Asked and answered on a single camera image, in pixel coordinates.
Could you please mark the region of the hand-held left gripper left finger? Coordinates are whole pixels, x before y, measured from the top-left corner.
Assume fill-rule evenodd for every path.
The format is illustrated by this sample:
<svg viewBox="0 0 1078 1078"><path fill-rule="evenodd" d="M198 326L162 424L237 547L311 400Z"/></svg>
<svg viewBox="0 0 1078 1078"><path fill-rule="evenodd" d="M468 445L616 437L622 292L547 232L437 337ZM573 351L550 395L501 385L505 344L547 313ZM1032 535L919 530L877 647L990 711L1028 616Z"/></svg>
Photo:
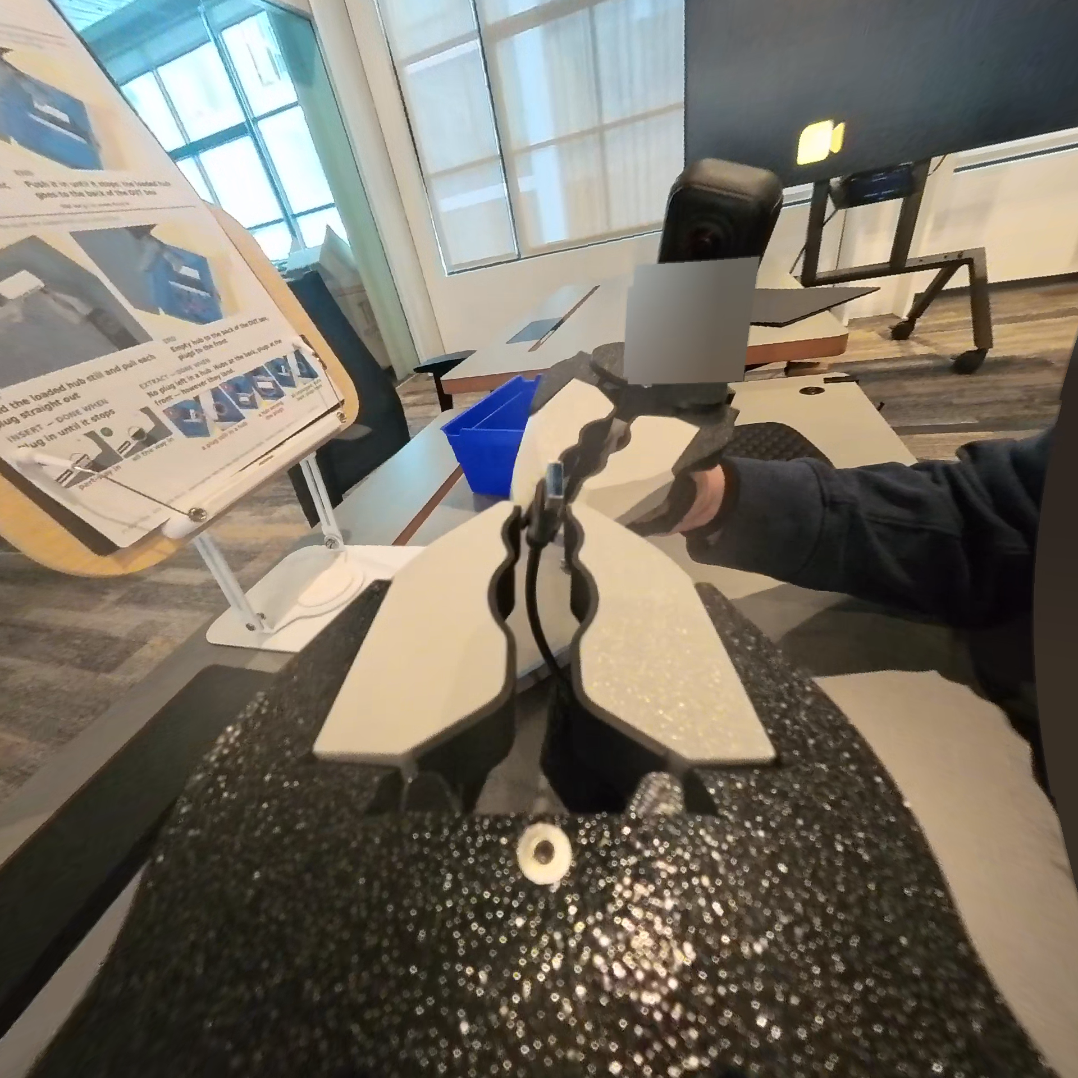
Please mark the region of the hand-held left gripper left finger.
<svg viewBox="0 0 1078 1078"><path fill-rule="evenodd" d="M493 505L393 575L315 740L319 760L436 776L476 807L515 737L521 523L517 505Z"/></svg>

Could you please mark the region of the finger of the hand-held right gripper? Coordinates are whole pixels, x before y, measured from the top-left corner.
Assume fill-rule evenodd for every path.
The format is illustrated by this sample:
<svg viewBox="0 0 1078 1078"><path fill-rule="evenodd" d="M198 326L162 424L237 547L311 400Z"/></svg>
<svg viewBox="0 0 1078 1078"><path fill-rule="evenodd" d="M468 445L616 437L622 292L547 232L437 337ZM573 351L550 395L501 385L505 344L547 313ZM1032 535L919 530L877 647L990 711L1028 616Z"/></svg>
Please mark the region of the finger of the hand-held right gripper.
<svg viewBox="0 0 1078 1078"><path fill-rule="evenodd" d="M717 424L642 416L583 482L579 505L628 528L674 528L695 503L694 474L717 462Z"/></svg>
<svg viewBox="0 0 1078 1078"><path fill-rule="evenodd" d="M599 505L599 475L627 442L628 424L616 416L600 388L570 381L528 417L514 465L509 498L531 505L548 465L563 469L565 500Z"/></svg>

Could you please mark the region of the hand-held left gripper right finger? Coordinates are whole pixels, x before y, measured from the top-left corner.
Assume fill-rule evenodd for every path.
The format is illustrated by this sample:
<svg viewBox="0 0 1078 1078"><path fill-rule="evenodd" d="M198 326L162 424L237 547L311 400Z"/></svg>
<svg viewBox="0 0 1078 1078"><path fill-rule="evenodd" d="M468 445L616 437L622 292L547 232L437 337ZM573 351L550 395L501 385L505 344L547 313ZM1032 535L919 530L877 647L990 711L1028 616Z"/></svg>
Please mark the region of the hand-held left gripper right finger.
<svg viewBox="0 0 1078 1078"><path fill-rule="evenodd" d="M568 509L563 535L575 627L540 756L559 803L625 811L660 776L693 806L705 771L775 768L777 748L685 570L591 508Z"/></svg>

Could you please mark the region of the blue plastic bin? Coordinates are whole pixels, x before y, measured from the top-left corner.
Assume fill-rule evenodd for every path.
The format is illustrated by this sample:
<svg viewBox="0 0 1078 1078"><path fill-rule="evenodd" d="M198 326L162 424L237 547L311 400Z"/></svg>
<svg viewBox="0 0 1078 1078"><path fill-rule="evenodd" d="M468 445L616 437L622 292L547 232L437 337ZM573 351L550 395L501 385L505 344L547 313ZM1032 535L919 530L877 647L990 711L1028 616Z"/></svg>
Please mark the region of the blue plastic bin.
<svg viewBox="0 0 1078 1078"><path fill-rule="evenodd" d="M512 378L443 424L442 431L476 495L509 498L520 442L539 378Z"/></svg>

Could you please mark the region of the person's right hand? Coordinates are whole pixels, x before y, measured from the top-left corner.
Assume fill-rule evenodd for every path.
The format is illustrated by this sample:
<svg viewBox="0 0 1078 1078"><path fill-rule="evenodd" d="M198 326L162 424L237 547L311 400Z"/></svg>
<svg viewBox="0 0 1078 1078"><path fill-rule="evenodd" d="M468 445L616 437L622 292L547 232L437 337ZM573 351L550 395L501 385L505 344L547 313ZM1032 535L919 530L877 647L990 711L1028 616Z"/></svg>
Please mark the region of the person's right hand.
<svg viewBox="0 0 1078 1078"><path fill-rule="evenodd" d="M681 484L682 492L692 493L692 500L672 533L694 533L708 525L722 509L730 484L727 466L723 462L707 470L685 472L677 482Z"/></svg>

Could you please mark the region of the brown edged grey table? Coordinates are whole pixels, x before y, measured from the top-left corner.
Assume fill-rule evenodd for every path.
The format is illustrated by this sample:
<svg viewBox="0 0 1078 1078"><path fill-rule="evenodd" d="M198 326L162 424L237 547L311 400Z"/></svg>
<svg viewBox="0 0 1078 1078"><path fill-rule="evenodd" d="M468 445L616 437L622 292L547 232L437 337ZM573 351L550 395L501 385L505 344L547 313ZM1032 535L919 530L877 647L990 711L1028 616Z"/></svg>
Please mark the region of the brown edged grey table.
<svg viewBox="0 0 1078 1078"><path fill-rule="evenodd" d="M502 330L488 344L450 370L441 381L445 393L489 392L517 376L534 378L579 353L592 353L603 344L624 340L628 275L596 285L559 287L545 298L521 324ZM533 319L563 316L559 329L539 345L510 345L506 341ZM832 313L821 313L796 324L750 329L746 367L772 363L824 361L846 351L848 331Z"/></svg>

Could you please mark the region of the thin black mat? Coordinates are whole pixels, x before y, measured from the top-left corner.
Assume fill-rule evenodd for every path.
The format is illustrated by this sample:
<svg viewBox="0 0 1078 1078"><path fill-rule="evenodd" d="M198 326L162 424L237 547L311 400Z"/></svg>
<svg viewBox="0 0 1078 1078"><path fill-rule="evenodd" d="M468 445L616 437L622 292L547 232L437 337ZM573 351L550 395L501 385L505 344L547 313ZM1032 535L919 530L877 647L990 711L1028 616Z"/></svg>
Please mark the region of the thin black mat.
<svg viewBox="0 0 1078 1078"><path fill-rule="evenodd" d="M749 323L786 328L879 291L875 286L813 286L757 288Z"/></svg>

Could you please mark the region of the black textured dome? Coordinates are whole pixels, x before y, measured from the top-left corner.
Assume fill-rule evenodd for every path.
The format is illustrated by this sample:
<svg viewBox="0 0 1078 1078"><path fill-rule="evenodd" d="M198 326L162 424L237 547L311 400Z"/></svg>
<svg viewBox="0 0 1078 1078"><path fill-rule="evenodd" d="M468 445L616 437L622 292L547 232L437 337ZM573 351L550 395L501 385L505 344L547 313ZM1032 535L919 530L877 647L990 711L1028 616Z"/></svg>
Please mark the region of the black textured dome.
<svg viewBox="0 0 1078 1078"><path fill-rule="evenodd" d="M788 424L765 421L737 424L723 450L724 459L756 462L815 460L832 467L831 459L808 438Z"/></svg>

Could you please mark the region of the black media box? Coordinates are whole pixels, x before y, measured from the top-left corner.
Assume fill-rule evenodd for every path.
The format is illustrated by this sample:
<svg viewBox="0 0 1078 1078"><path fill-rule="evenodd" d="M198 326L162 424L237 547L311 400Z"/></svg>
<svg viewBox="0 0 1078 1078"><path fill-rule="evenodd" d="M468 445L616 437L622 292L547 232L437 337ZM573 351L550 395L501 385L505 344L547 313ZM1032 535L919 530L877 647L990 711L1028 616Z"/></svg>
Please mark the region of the black media box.
<svg viewBox="0 0 1078 1078"><path fill-rule="evenodd" d="M915 194L918 189L920 167L915 163L851 172L829 181L829 196L835 209L902 201Z"/></svg>

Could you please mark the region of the black monitor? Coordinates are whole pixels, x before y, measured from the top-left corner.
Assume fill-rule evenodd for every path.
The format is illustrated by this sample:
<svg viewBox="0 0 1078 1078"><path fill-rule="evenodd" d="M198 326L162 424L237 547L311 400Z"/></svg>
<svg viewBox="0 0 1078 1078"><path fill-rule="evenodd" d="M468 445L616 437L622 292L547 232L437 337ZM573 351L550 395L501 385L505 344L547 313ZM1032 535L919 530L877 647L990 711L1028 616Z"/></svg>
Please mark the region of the black monitor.
<svg viewBox="0 0 1078 1078"><path fill-rule="evenodd" d="M685 162L785 186L1077 124L1075 1L692 1Z"/></svg>

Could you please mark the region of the cardboard box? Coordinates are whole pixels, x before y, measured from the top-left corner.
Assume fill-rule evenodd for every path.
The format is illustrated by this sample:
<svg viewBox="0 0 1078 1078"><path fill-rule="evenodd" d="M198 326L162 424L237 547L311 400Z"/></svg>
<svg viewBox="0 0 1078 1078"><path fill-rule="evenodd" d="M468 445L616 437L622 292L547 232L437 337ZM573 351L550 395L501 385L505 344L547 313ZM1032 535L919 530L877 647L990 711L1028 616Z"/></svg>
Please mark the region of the cardboard box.
<svg viewBox="0 0 1078 1078"><path fill-rule="evenodd" d="M344 365L365 362L381 373L388 370L381 327L341 225L327 225L320 243L290 252L282 276Z"/></svg>

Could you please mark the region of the black desk mat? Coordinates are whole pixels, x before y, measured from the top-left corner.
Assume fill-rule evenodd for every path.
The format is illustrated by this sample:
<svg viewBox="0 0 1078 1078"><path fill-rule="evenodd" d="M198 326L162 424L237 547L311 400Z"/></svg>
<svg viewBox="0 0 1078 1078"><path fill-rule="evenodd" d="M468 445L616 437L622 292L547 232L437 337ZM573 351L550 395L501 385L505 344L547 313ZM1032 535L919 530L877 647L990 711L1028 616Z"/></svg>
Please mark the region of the black desk mat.
<svg viewBox="0 0 1078 1078"><path fill-rule="evenodd" d="M75 738L2 805L2 932L71 920L177 798L213 740L272 680L210 665L166 702Z"/></svg>

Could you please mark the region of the wooden clipboard with instruction sheet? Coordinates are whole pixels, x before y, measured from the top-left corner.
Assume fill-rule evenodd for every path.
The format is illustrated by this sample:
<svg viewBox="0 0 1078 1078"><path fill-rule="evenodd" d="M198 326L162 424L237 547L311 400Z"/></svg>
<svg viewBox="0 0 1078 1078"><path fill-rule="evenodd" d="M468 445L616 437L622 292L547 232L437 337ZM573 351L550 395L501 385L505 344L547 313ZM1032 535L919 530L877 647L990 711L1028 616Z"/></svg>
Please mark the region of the wooden clipboard with instruction sheet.
<svg viewBox="0 0 1078 1078"><path fill-rule="evenodd" d="M55 2L2 2L2 540L136 573L345 432L359 397L258 243Z"/></svg>

